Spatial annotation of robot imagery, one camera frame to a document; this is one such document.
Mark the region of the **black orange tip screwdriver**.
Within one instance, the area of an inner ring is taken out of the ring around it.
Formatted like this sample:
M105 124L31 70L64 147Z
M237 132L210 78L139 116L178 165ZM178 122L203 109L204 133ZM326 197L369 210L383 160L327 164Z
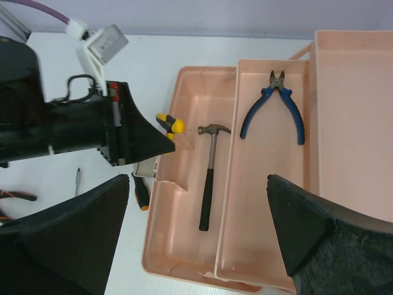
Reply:
M150 205L150 192L146 186L144 179L137 177L134 173L131 174L134 181L134 195L136 197L139 208L142 211L147 211Z

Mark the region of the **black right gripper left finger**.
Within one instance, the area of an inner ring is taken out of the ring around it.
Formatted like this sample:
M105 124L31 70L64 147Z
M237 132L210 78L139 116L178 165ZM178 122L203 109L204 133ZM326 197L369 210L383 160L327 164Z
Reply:
M1 294L104 294L130 191L117 175L1 226Z

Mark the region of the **pink translucent plastic toolbox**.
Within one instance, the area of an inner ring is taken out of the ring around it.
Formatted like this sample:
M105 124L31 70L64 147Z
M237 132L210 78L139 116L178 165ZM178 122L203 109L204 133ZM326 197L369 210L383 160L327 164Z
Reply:
M242 140L240 104L284 72L305 123L302 146ZM277 174L358 213L392 223L392 32L318 30L291 58L235 67L186 66L169 112L185 121L176 151L156 162L144 270L176 280L254 293L293 291L267 196ZM211 135L217 137L207 232L199 230Z

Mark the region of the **long thin shaft screwdriver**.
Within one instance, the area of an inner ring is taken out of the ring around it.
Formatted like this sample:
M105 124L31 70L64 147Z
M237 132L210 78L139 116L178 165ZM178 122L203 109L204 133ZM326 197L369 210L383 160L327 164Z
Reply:
M166 137L171 141L174 141L176 134L182 134L185 130L184 121L169 114L158 113L155 118L158 124L165 129Z

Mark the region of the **yellow black screwdriver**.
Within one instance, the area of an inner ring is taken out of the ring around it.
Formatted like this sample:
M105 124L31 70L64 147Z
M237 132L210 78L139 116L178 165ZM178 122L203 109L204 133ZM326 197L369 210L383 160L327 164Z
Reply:
M75 196L78 196L79 194L79 183L80 183L80 173L81 169L80 167L76 171L76 179L75 179Z

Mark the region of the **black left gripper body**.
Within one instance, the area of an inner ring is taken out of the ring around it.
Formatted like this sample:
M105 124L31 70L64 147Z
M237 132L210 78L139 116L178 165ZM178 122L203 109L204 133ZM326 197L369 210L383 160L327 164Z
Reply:
M89 74L82 98L44 100L37 55L30 47L1 37L1 167L10 162L96 148L112 165L123 165L118 91L105 95Z

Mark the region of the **claw hammer black handle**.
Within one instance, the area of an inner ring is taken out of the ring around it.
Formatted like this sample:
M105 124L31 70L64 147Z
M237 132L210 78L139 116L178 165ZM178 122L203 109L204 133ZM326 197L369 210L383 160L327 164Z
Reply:
M223 125L219 124L209 124L208 126L199 126L198 134L211 135L211 144L209 148L209 160L208 160L208 168L206 170L206 179L204 183L204 191L203 191L203 199L201 203L201 214L200 214L200 223L199 230L207 232L209 230L209 221L211 214L211 205L212 205L212 193L214 186L214 164L215 164L215 156L216 156L216 147L217 147L217 137L220 132L225 132L231 134L231 130Z

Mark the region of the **blue handle cutting pliers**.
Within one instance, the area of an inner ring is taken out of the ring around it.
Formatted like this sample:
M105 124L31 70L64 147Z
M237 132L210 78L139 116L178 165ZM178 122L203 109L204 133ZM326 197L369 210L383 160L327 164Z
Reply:
M291 98L292 91L285 88L285 74L281 71L275 74L270 71L269 83L257 93L257 87L252 86L250 99L240 104L240 118L237 123L238 136L242 140L265 139L269 143L277 141L279 144L302 146L306 143L305 123L299 107Z

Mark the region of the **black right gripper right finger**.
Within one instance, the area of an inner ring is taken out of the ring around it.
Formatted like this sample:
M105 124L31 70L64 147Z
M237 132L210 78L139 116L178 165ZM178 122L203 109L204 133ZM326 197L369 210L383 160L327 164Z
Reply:
M269 175L268 203L297 294L392 294L392 223Z

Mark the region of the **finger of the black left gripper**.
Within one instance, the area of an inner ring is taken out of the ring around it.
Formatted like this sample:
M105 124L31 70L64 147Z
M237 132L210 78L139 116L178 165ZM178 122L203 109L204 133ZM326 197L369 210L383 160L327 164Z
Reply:
M106 84L106 160L112 166L138 163L176 150L175 143L139 112L126 82Z

